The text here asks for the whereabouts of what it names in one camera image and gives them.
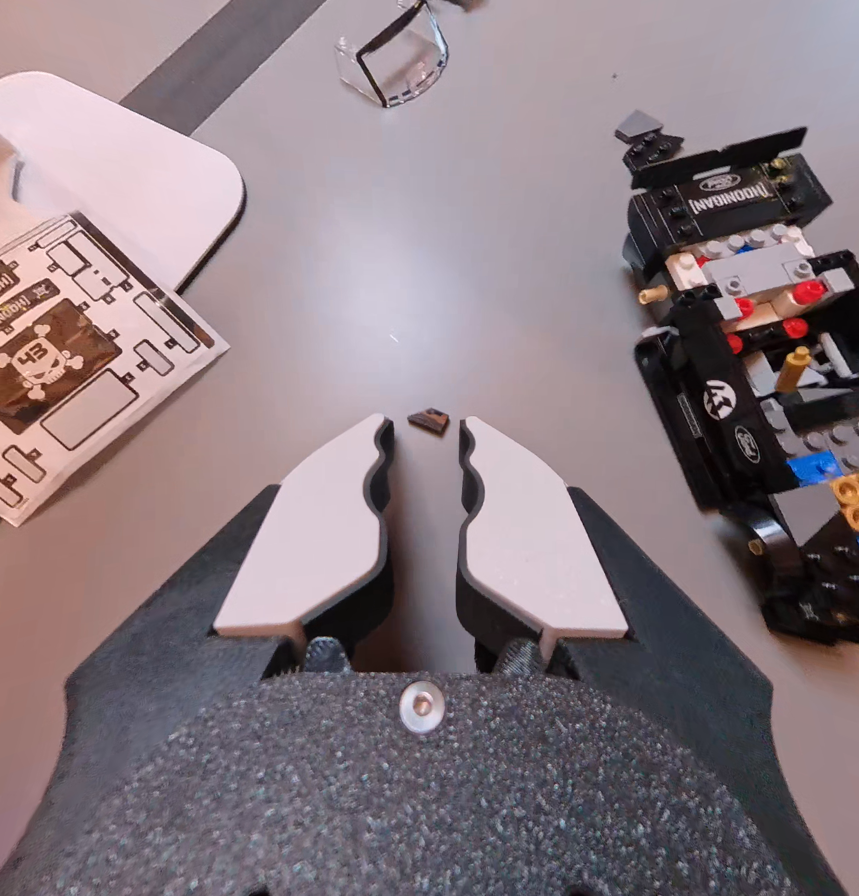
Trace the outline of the lego sticker sheet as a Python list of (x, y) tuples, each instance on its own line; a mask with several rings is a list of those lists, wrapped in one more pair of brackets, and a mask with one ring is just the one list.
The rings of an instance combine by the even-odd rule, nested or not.
[(229, 348), (82, 213), (0, 248), (0, 518), (15, 527)]

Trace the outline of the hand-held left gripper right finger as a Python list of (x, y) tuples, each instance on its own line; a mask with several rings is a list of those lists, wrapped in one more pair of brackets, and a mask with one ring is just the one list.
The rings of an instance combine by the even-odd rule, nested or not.
[(459, 461), (456, 604), (480, 650), (525, 638), (549, 661), (561, 640), (622, 640), (629, 624), (563, 478), (477, 417), (460, 422)]

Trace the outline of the lego car model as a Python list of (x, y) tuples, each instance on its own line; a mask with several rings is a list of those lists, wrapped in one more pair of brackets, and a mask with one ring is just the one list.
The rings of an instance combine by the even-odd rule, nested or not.
[(859, 644), (859, 262), (796, 128), (631, 174), (634, 355), (698, 507), (745, 529), (767, 627)]

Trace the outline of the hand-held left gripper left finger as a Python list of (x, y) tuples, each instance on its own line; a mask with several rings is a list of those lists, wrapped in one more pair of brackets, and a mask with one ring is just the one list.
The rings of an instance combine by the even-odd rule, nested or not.
[(387, 524), (394, 424), (375, 413), (280, 484), (213, 621), (223, 637), (333, 637), (352, 651), (394, 596)]

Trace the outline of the black wedge lego plate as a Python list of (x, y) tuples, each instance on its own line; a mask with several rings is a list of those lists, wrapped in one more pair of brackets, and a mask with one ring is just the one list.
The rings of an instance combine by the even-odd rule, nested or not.
[(629, 144), (622, 160), (628, 171), (635, 174), (653, 164), (669, 161), (681, 151), (683, 143), (683, 137), (654, 129), (638, 134)]

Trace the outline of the clear lego windshield piece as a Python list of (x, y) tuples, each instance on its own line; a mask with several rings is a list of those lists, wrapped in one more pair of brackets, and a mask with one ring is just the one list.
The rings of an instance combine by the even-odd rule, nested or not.
[(427, 1), (397, 2), (397, 15), (365, 41), (337, 39), (340, 81), (384, 109), (423, 95), (449, 62), (449, 47)]

